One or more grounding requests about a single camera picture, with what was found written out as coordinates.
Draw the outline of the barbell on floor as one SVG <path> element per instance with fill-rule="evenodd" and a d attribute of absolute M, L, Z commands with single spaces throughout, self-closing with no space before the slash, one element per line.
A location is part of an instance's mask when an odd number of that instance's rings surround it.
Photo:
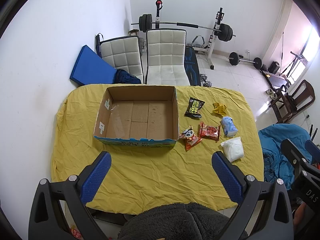
<path fill-rule="evenodd" d="M 242 55 L 239 55 L 238 53 L 236 53 L 234 51 L 229 54 L 228 60 L 232 66 L 237 66 L 240 62 L 252 63 L 253 66 L 258 70 L 260 70 L 263 66 L 263 62 L 262 62 L 261 58 L 256 57 L 256 58 L 254 58 L 254 60 L 244 59 L 244 57 Z"/>

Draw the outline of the white padded chair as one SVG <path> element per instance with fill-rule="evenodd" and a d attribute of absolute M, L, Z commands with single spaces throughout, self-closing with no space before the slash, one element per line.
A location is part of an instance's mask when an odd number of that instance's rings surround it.
<path fill-rule="evenodd" d="M 189 86 L 184 68 L 186 31 L 150 29 L 146 32 L 147 85 Z"/>
<path fill-rule="evenodd" d="M 123 36 L 100 42 L 101 58 L 116 69 L 122 69 L 144 83 L 138 36 Z"/>

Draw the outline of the blue white tissue pack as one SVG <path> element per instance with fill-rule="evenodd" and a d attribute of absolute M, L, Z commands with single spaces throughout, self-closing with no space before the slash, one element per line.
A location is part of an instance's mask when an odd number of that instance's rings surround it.
<path fill-rule="evenodd" d="M 238 129 L 236 128 L 233 119 L 230 116 L 224 116 L 221 119 L 221 125 L 223 132 L 227 137 L 233 137 L 237 134 Z"/>

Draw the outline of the white padded chair right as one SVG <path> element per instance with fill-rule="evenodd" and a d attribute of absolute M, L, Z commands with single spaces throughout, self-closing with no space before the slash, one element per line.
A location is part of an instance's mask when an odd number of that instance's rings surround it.
<path fill-rule="evenodd" d="M 184 68 L 186 31 L 150 29 L 146 32 L 147 85 L 189 86 Z"/>

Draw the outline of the black tripod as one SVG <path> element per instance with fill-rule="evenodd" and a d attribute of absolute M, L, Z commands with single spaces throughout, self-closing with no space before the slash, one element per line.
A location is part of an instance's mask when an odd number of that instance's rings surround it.
<path fill-rule="evenodd" d="M 281 76 L 285 76 L 287 79 L 293 74 L 300 63 L 302 63 L 304 67 L 308 65 L 307 59 L 302 54 L 295 54 L 292 51 L 290 53 L 295 57 L 291 63 L 280 73 Z"/>

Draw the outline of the dark blue cloth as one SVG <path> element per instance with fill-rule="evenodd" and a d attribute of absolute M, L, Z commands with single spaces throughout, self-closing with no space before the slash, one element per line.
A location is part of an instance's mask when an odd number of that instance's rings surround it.
<path fill-rule="evenodd" d="M 121 84 L 141 84 L 141 80 L 134 75 L 131 75 L 127 71 L 123 69 L 116 70 L 114 75 L 113 83 L 121 83 Z"/>

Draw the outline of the black shoe wipe packet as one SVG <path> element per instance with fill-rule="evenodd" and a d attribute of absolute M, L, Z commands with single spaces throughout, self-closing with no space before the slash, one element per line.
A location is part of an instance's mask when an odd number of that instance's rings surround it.
<path fill-rule="evenodd" d="M 200 114 L 200 109 L 204 106 L 205 102 L 193 97 L 190 97 L 187 110 L 184 116 L 200 119 L 202 115 Z"/>

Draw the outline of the open cardboard box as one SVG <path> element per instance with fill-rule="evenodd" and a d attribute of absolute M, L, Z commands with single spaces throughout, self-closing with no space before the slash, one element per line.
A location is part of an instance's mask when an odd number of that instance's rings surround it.
<path fill-rule="evenodd" d="M 110 109 L 104 106 L 110 99 Z M 105 125 L 103 135 L 99 122 Z M 174 86 L 108 87 L 101 101 L 93 137 L 104 144 L 169 147 L 179 137 L 177 92 Z"/>

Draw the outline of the black weight bench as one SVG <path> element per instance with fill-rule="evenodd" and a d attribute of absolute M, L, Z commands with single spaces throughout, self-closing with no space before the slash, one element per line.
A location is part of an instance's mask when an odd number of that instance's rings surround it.
<path fill-rule="evenodd" d="M 186 46 L 184 55 L 184 69 L 191 86 L 201 86 L 200 72 L 195 50 Z"/>

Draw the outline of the panda snack packet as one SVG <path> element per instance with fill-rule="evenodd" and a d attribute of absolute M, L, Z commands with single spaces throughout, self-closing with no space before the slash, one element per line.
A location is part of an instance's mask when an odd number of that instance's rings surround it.
<path fill-rule="evenodd" d="M 179 139 L 183 139 L 185 143 L 185 150 L 188 151 L 195 145 L 199 144 L 202 141 L 201 137 L 198 137 L 192 126 L 189 126 L 186 130 L 184 130 Z"/>

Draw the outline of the blue folded mat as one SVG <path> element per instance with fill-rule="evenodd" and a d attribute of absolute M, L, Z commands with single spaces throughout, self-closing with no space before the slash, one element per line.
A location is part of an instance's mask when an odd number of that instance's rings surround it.
<path fill-rule="evenodd" d="M 84 45 L 76 59 L 70 79 L 80 86 L 112 84 L 116 69 Z"/>

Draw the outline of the white padded chair left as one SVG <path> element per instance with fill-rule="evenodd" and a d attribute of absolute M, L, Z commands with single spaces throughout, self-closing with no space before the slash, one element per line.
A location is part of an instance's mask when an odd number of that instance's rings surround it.
<path fill-rule="evenodd" d="M 123 36 L 100 42 L 101 58 L 116 69 L 122 69 L 144 83 L 138 36 Z"/>

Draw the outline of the blue bean bag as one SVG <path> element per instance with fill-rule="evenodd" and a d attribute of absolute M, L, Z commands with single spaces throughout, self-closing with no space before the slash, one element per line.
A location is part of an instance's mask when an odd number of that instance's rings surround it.
<path fill-rule="evenodd" d="M 299 149 L 304 158 L 311 163 L 312 156 L 305 148 L 310 139 L 309 133 L 295 124 L 272 124 L 258 131 L 264 159 L 264 181 L 273 183 L 282 179 L 287 190 L 293 183 L 294 168 L 282 154 L 281 143 L 289 139 Z"/>

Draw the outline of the yellow packet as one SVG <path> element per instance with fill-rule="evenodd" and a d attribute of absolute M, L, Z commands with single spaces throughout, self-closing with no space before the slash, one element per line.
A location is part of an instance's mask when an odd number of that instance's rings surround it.
<path fill-rule="evenodd" d="M 213 114 L 217 114 L 220 116 L 226 116 L 227 115 L 227 106 L 225 104 L 221 104 L 218 102 L 213 103 Z"/>

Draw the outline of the white label with green tape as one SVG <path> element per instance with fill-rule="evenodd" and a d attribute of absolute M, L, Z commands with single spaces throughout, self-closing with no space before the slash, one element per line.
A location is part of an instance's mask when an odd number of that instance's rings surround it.
<path fill-rule="evenodd" d="M 104 106 L 107 110 L 110 109 L 110 99 L 105 100 Z"/>

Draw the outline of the dark wooden chair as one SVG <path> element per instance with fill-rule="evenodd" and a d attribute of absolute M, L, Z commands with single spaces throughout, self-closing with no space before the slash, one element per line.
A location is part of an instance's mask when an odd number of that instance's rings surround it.
<path fill-rule="evenodd" d="M 285 124 L 311 106 L 315 99 L 315 91 L 311 83 L 302 80 L 291 94 L 279 91 L 276 98 L 271 100 L 269 107 L 273 109 L 277 123 Z"/>

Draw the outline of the red floral snack packet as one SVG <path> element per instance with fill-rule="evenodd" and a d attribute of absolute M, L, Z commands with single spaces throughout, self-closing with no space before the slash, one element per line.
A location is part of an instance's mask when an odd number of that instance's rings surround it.
<path fill-rule="evenodd" d="M 220 137 L 220 126 L 209 126 L 200 122 L 199 137 L 218 141 Z"/>

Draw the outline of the dumbbell on floor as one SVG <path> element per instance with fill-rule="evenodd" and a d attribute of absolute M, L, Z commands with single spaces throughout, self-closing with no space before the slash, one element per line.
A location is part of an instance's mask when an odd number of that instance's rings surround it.
<path fill-rule="evenodd" d="M 208 76 L 206 74 L 200 74 L 200 81 L 203 87 L 212 87 L 212 82 L 208 80 Z"/>

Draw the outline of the white soft pouch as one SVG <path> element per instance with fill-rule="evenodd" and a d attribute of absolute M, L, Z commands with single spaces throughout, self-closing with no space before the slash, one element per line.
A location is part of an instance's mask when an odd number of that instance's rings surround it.
<path fill-rule="evenodd" d="M 244 148 L 240 137 L 223 141 L 220 145 L 229 162 L 232 163 L 244 157 Z"/>

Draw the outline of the yellow tablecloth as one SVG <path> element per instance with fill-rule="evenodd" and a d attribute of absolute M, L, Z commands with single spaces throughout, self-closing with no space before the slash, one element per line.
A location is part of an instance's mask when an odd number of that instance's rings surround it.
<path fill-rule="evenodd" d="M 112 166 L 88 207 L 111 213 L 137 215 L 156 206 L 196 202 L 213 210 L 234 206 L 212 168 L 219 142 L 204 139 L 186 151 L 183 141 L 173 148 L 107 145 L 93 137 L 99 105 L 107 85 L 79 87 L 67 96 L 56 115 L 51 161 L 52 181 L 79 174 L 101 151 L 112 157 Z M 191 97 L 204 101 L 201 120 L 218 125 L 213 103 L 226 105 L 244 148 L 235 162 L 244 174 L 264 178 L 264 162 L 253 113 L 244 96 L 225 88 L 177 87 L 180 129 L 199 122 L 184 116 Z"/>

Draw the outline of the dark fleece sleeve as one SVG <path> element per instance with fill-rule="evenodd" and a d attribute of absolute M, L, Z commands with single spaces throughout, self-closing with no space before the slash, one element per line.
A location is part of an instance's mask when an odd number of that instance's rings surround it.
<path fill-rule="evenodd" d="M 214 239 L 229 218 L 197 203 L 154 207 L 130 219 L 118 239 Z"/>

